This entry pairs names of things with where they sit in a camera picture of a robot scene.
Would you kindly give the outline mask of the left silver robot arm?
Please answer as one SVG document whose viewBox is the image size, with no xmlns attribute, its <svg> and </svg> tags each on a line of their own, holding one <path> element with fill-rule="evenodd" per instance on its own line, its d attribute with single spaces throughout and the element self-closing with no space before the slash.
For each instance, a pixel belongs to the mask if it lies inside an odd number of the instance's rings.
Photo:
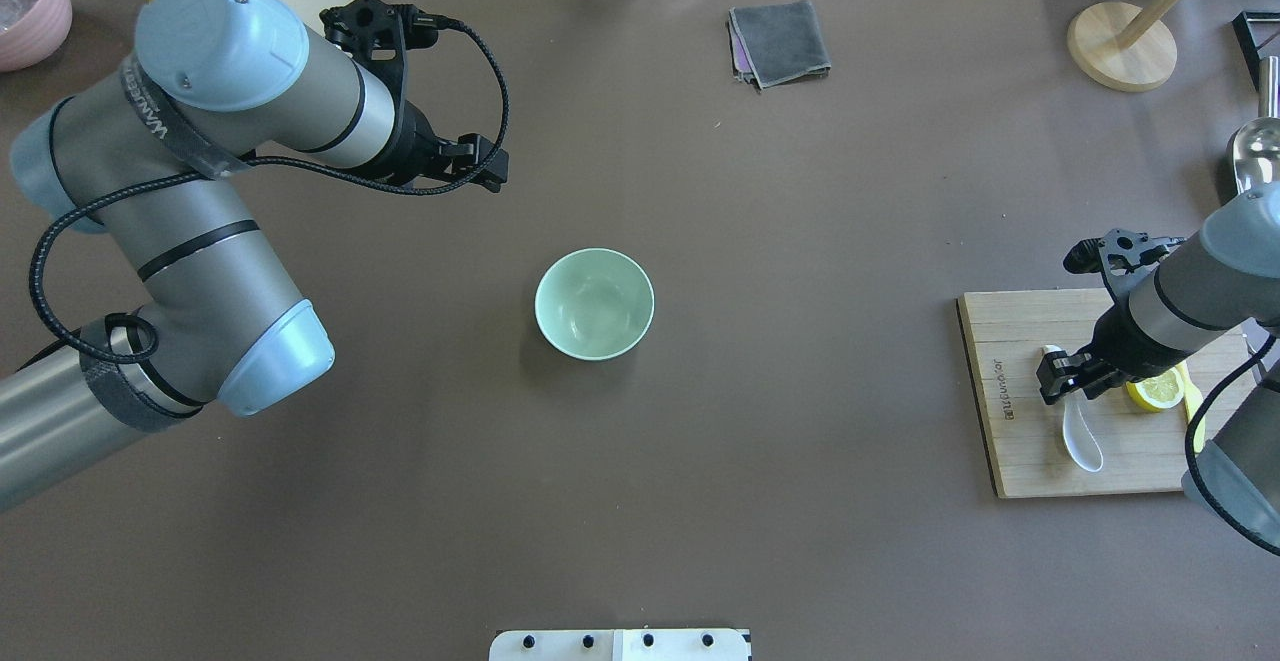
<svg viewBox="0 0 1280 661">
<path fill-rule="evenodd" d="M 408 196 L 497 192 L 499 140 L 444 140 L 406 96 L 404 56 L 471 28 L 353 0 L 310 29 L 280 0 L 148 0 L 134 49 L 12 147 L 51 224 L 28 291 L 55 341 L 3 382 L 3 507 L 223 404 L 246 418 L 325 374 L 334 347 L 233 179 L 294 167 Z M 150 300 L 72 329 L 45 273 L 67 231 L 114 238 Z"/>
</svg>

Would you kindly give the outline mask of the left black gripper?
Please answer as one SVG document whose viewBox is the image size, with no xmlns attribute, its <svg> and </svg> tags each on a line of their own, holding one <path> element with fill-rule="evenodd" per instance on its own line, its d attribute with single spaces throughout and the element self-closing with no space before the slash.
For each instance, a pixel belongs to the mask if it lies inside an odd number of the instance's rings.
<svg viewBox="0 0 1280 661">
<path fill-rule="evenodd" d="M 479 168 L 488 160 L 485 168 Z M 467 167 L 445 169 L 448 167 Z M 489 138 L 468 133 L 452 142 L 443 142 L 430 122 L 413 104 L 403 101 L 387 146 L 375 158 L 375 179 L 387 184 L 406 186 L 419 177 L 430 177 L 440 184 L 436 192 L 449 192 L 466 184 L 477 184 L 499 192 L 504 184 L 508 152 Z"/>
</svg>

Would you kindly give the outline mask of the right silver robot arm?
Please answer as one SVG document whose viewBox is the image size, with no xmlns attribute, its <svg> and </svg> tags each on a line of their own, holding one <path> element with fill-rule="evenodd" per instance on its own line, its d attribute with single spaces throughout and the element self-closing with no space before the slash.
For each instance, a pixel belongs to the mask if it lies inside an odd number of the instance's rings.
<svg viewBox="0 0 1280 661">
<path fill-rule="evenodd" d="M 1074 354 L 1044 354 L 1039 395 L 1055 405 L 1074 392 L 1097 398 L 1125 382 L 1175 368 L 1253 322 L 1267 341 L 1206 396 L 1183 441 L 1185 496 L 1268 553 L 1279 535 L 1279 384 L 1268 369 L 1202 446 L 1196 429 L 1217 397 L 1277 346 L 1279 200 L 1276 184 L 1242 191 L 1190 237 L 1112 229 L 1065 256 L 1073 274 L 1100 274 L 1111 298 Z"/>
</svg>

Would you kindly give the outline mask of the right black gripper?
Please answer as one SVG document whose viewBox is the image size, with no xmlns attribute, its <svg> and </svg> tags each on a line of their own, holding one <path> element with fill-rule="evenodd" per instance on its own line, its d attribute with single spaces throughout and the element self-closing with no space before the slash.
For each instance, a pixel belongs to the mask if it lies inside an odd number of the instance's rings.
<svg viewBox="0 0 1280 661">
<path fill-rule="evenodd" d="M 1036 369 L 1039 396 L 1053 406 L 1071 393 L 1094 400 L 1124 380 L 1157 377 L 1176 364 L 1176 351 L 1151 339 L 1125 306 L 1112 306 L 1094 324 L 1091 354 L 1042 348 Z"/>
</svg>

